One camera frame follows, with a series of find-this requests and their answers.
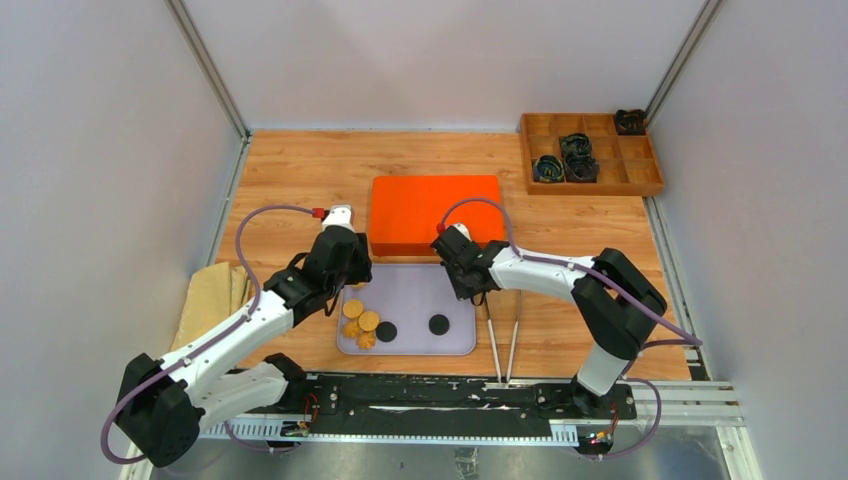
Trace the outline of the metal tongs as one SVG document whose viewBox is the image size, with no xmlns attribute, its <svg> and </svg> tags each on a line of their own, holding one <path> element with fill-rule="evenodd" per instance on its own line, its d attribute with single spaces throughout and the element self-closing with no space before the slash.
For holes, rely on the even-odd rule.
<svg viewBox="0 0 848 480">
<path fill-rule="evenodd" d="M 492 360 L 495 368 L 496 379 L 497 382 L 500 383 L 502 386 L 510 385 L 513 380 L 523 303 L 524 295 L 521 291 L 518 291 L 516 293 L 514 302 L 514 312 L 509 337 L 509 348 L 506 349 L 506 343 L 499 341 L 489 301 L 486 298 L 483 299 L 482 308 L 486 321 L 486 331 L 492 353 Z"/>
</svg>

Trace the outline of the orange box lid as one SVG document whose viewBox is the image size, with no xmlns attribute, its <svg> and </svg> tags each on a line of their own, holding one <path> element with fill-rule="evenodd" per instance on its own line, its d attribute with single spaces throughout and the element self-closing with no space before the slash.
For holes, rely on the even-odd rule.
<svg viewBox="0 0 848 480">
<path fill-rule="evenodd" d="M 427 243 L 457 202 L 480 197 L 502 202 L 494 175 L 378 176 L 372 182 L 367 236 L 372 243 Z"/>
</svg>

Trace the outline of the orange cookie box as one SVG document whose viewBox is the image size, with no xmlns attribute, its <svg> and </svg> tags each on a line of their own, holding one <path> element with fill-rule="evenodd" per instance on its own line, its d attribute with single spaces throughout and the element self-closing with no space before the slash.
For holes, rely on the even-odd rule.
<svg viewBox="0 0 848 480">
<path fill-rule="evenodd" d="M 372 243 L 371 250 L 377 257 L 426 257 L 438 254 L 427 243 Z"/>
</svg>

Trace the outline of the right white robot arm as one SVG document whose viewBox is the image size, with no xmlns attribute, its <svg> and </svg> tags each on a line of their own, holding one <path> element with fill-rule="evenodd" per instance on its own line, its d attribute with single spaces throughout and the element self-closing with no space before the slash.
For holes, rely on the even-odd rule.
<svg viewBox="0 0 848 480">
<path fill-rule="evenodd" d="M 575 305 L 593 339 L 587 359 L 571 381 L 569 402 L 584 417 L 611 403 L 610 390 L 652 334 L 668 304 L 621 251 L 567 257 L 517 247 L 508 241 L 480 246 L 459 224 L 431 244 L 458 299 L 517 290 Z"/>
</svg>

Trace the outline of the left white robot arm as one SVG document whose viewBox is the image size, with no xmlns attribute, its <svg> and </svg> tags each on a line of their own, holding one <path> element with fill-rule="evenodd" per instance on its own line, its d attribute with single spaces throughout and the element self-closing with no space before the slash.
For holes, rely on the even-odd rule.
<svg viewBox="0 0 848 480">
<path fill-rule="evenodd" d="M 331 314 L 346 285 L 371 280 L 367 237 L 353 227 L 353 209 L 312 209 L 321 222 L 310 251 L 260 283 L 248 274 L 254 297 L 207 333 L 159 359 L 140 354 L 124 371 L 118 399 L 101 430 L 101 449 L 116 464 L 128 459 L 109 447 L 117 426 L 139 448 L 140 457 L 165 467 L 190 450 L 200 433 L 256 408 L 308 414 L 318 404 L 305 372 L 275 354 L 234 373 L 247 355 L 299 325 L 308 316 Z"/>
</svg>

